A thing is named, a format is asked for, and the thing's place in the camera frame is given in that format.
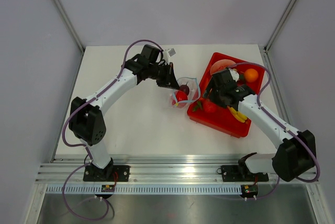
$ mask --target gray wall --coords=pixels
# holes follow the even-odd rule
[[[62,0],[85,45],[265,44],[288,0]]]
[[[1,223],[20,223],[81,56],[50,0],[0,0]]]
[[[291,117],[316,136],[321,184],[335,214],[335,2],[299,0],[271,49]]]

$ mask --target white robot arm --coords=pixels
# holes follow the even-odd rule
[[[203,96],[218,106],[230,106],[246,115],[277,149],[273,154],[251,153],[241,158],[239,173],[243,177],[273,173],[288,182],[314,167],[314,135],[308,130],[300,132],[274,114],[246,84],[238,86],[233,73],[231,69],[225,69],[213,74]]]
[[[107,153],[103,142],[103,137],[106,133],[104,115],[126,91],[147,78],[156,80],[159,87],[179,89],[178,82],[174,76],[173,63],[170,62],[170,56],[174,53],[174,50],[161,52],[161,50],[147,44],[143,47],[140,54],[126,61],[120,78],[117,79],[113,86],[109,87],[117,76],[91,96],[85,99],[76,97],[72,100],[71,114],[85,104],[86,101],[93,100],[78,111],[69,122],[69,129],[86,145],[93,159],[93,165],[90,166],[90,168],[94,169],[91,174],[96,174],[96,176],[93,175],[93,177],[95,176],[93,180],[107,181],[111,178],[110,175],[113,170],[113,160]]]

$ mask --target purple cable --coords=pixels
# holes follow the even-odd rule
[[[264,66],[257,64],[257,63],[250,63],[250,62],[242,62],[242,63],[237,63],[231,66],[228,66],[228,68],[234,68],[235,66],[239,66],[239,65],[243,65],[243,64],[250,64],[250,65],[255,65],[255,66],[259,66],[261,67],[263,70],[265,70],[267,72],[267,74],[269,75],[269,80],[267,81],[267,83],[261,88],[260,92],[258,93],[257,96],[257,104],[258,106],[262,109],[262,111],[265,112],[265,114],[267,114],[273,121],[275,121],[281,128],[283,128],[284,130],[286,130],[286,126],[283,125],[279,120],[277,120],[274,116],[272,116],[272,114],[267,111],[263,106],[261,106],[261,101],[260,101],[260,96],[262,94],[262,92],[264,91],[264,89],[270,84],[271,81],[271,73],[269,72],[269,70],[267,68],[265,68]],[[311,180],[305,180],[304,178],[299,178],[296,177],[297,180],[300,180],[302,182],[306,182],[306,183],[312,183],[317,181],[320,178],[320,165],[319,162],[317,161],[315,155],[312,153],[312,151],[310,150],[310,148],[308,148],[308,146],[306,146],[306,144],[302,141],[301,138],[299,138],[298,136],[296,136],[292,131],[288,130],[287,131],[290,135],[292,135],[293,138],[295,138],[307,151],[308,155],[310,155],[310,157],[312,158],[315,166],[316,166],[316,175],[313,179]]]
[[[104,88],[98,95],[96,95],[97,98],[100,97],[100,96],[102,96],[121,77],[122,72],[124,71],[124,68],[125,68],[126,59],[127,59],[127,55],[128,55],[129,50],[131,49],[131,47],[133,47],[134,45],[136,45],[139,42],[149,42],[149,43],[152,43],[152,44],[156,45],[161,50],[161,54],[163,55],[163,49],[162,49],[162,47],[159,44],[157,44],[156,42],[154,42],[154,41],[147,40],[147,39],[141,39],[141,40],[137,40],[136,42],[133,42],[131,45],[129,45],[129,47],[127,48],[127,50],[125,52],[124,60],[122,62],[122,66],[121,66],[121,70],[120,70],[119,74],[117,75],[117,77],[109,85],[106,86],[106,88]],[[74,115],[76,115],[78,113],[78,111],[80,111],[81,109],[83,109],[85,106],[87,106],[88,104],[90,104],[91,102],[93,102],[94,99],[95,98],[92,98],[91,100],[87,101],[85,104],[83,104],[80,107],[78,107],[73,113],[70,114],[70,116],[68,117],[68,119],[65,121],[65,124],[64,124],[63,129],[62,129],[62,139],[63,139],[63,142],[64,142],[64,144],[66,146],[68,146],[68,147],[85,147],[86,146],[85,144],[69,144],[66,141],[66,138],[65,138],[65,131],[66,131],[66,128],[68,127],[68,125],[69,125],[69,122],[74,117]]]
[[[109,211],[109,204],[108,204],[108,201],[106,199],[103,199],[101,198],[105,203],[106,203],[106,206],[107,206],[107,209],[106,209],[106,212],[99,218],[95,218],[95,219],[92,219],[92,218],[86,218],[86,217],[83,217],[81,215],[78,215],[76,214],[69,206],[68,202],[66,201],[66,197],[65,197],[65,186],[67,184],[67,182],[69,181],[70,177],[76,172],[78,171],[79,169],[87,166],[88,164],[84,164],[84,165],[81,165],[79,166],[78,168],[76,168],[72,173],[70,173],[70,175],[66,178],[65,182],[64,182],[64,185],[63,185],[63,188],[62,188],[62,196],[63,196],[63,200],[64,200],[64,203],[65,203],[65,206],[66,208],[68,209],[68,211],[73,214],[74,216],[82,219],[82,220],[89,220],[89,221],[99,221],[99,220],[102,220],[106,217],[106,215],[108,214],[108,211]]]
[[[161,47],[159,44],[157,44],[156,42],[151,41],[151,40],[147,40],[147,39],[141,39],[141,40],[137,40],[136,42],[133,42],[130,46],[128,46],[128,48],[127,48],[127,50],[126,50],[126,52],[125,52],[124,60],[123,60],[123,62],[122,62],[122,66],[121,66],[121,70],[120,70],[119,74],[117,75],[117,77],[116,77],[116,78],[115,78],[109,85],[106,86],[106,88],[104,88],[99,94],[97,94],[97,96],[96,96],[97,98],[100,97],[100,96],[102,96],[102,95],[103,95],[109,88],[111,88],[111,87],[116,83],[116,81],[121,77],[122,72],[123,72],[123,70],[124,70],[124,68],[125,68],[126,59],[127,59],[127,55],[128,55],[129,50],[131,49],[131,47],[133,47],[134,45],[136,45],[136,44],[139,43],[139,42],[149,42],[149,43],[152,43],[152,44],[156,45],[156,46],[161,50],[161,56],[163,57],[163,49],[162,49],[162,47]],[[66,141],[66,138],[65,138],[65,131],[66,131],[67,126],[69,125],[69,122],[70,122],[71,119],[74,117],[74,115],[76,115],[76,114],[77,114],[81,109],[83,109],[85,106],[87,106],[88,104],[90,104],[91,102],[93,102],[94,99],[95,99],[95,97],[92,98],[92,99],[90,99],[89,101],[85,102],[83,105],[81,105],[80,107],[78,107],[73,113],[71,113],[70,116],[68,117],[68,119],[65,121],[65,124],[64,124],[63,129],[62,129],[62,140],[63,140],[64,144],[65,144],[66,146],[68,146],[68,147],[85,147],[85,150],[87,151],[88,156],[90,156],[91,161],[93,161],[93,160],[92,160],[93,157],[92,157],[92,154],[91,154],[90,150],[88,149],[88,147],[87,147],[85,144],[69,144],[69,143]],[[107,201],[107,200],[102,199],[102,200],[106,203],[106,205],[107,205],[107,210],[106,210],[105,214],[102,215],[101,217],[97,218],[97,219],[91,219],[91,218],[86,218],[86,217],[83,217],[83,216],[80,216],[80,215],[76,214],[76,213],[70,208],[70,206],[69,206],[69,204],[68,204],[68,202],[66,201],[66,198],[65,198],[65,186],[66,186],[67,182],[69,181],[70,177],[71,177],[76,171],[78,171],[79,169],[81,169],[81,168],[83,168],[83,167],[85,167],[85,166],[87,166],[87,165],[88,165],[88,164],[84,164],[84,165],[79,166],[77,169],[75,169],[75,170],[74,170],[74,171],[73,171],[73,172],[66,178],[66,180],[65,180],[65,182],[64,182],[64,185],[63,185],[63,188],[62,188],[62,196],[63,196],[63,200],[64,200],[64,203],[65,203],[66,208],[67,208],[68,211],[69,211],[70,213],[72,213],[74,216],[76,216],[76,217],[78,217],[78,218],[80,218],[80,219],[83,219],[83,220],[99,221],[99,220],[104,219],[104,218],[106,217],[106,215],[108,214],[109,204],[108,204],[108,201]]]

